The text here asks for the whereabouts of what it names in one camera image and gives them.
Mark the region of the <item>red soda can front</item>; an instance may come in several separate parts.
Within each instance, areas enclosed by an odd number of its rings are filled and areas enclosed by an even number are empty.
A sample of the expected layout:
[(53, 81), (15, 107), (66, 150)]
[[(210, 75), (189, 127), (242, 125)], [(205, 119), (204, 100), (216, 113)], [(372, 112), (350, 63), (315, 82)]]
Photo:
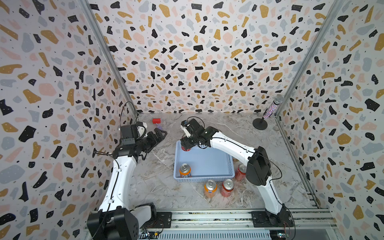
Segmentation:
[(221, 195), (225, 198), (230, 197), (234, 190), (234, 187), (235, 187), (235, 184), (232, 179), (224, 180), (221, 186)]

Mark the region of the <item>red soda can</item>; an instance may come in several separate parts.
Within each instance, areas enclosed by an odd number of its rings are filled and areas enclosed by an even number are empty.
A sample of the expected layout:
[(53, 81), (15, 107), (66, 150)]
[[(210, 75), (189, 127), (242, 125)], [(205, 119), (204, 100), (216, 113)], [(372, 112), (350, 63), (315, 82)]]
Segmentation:
[(224, 180), (221, 186), (221, 195), (225, 198), (230, 197), (234, 190), (234, 187), (235, 187), (235, 184), (232, 179)]
[(242, 181), (246, 177), (246, 171), (247, 166), (244, 164), (239, 164), (235, 172), (235, 179), (239, 182)]

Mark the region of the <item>red cola can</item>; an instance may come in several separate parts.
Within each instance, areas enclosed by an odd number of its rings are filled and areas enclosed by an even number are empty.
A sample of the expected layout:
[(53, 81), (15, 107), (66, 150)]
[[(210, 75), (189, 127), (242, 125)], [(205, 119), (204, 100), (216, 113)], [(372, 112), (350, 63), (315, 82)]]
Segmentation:
[(188, 152), (188, 151), (191, 150), (191, 149), (185, 148), (185, 147), (183, 147), (183, 146), (181, 146), (181, 149), (182, 149), (183, 151), (185, 151), (185, 152)]

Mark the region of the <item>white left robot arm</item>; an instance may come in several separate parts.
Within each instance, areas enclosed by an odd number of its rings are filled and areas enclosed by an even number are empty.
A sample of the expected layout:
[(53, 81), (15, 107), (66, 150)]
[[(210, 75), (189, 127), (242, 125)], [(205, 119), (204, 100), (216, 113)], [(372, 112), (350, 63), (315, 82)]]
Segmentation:
[(167, 132), (158, 128), (147, 132), (144, 124), (121, 127), (120, 144), (112, 152), (114, 165), (106, 196), (87, 220), (93, 240), (136, 240), (141, 228), (158, 222), (153, 203), (129, 209), (129, 190), (139, 159), (145, 160), (166, 136)]

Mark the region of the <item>orange soda can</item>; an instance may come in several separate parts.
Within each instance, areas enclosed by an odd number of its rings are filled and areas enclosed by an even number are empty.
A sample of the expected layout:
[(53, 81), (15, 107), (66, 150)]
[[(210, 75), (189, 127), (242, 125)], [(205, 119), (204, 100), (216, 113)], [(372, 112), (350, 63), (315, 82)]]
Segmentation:
[(181, 178), (189, 178), (191, 176), (191, 167), (188, 164), (182, 164), (179, 168)]
[(204, 185), (204, 194), (207, 198), (213, 198), (217, 191), (217, 183), (214, 180), (207, 180)]

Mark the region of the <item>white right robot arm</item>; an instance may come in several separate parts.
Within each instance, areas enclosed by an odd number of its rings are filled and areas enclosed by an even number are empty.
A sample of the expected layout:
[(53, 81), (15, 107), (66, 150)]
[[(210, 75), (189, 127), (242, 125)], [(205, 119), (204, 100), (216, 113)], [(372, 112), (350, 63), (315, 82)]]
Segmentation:
[(181, 146), (185, 149), (204, 145), (223, 151), (245, 165), (246, 179), (260, 192), (270, 224), (276, 227), (289, 222), (290, 212), (277, 194), (272, 178), (271, 161), (263, 147), (252, 148), (241, 144), (214, 127), (205, 128), (195, 119), (182, 121), (181, 129), (186, 135), (181, 138)]

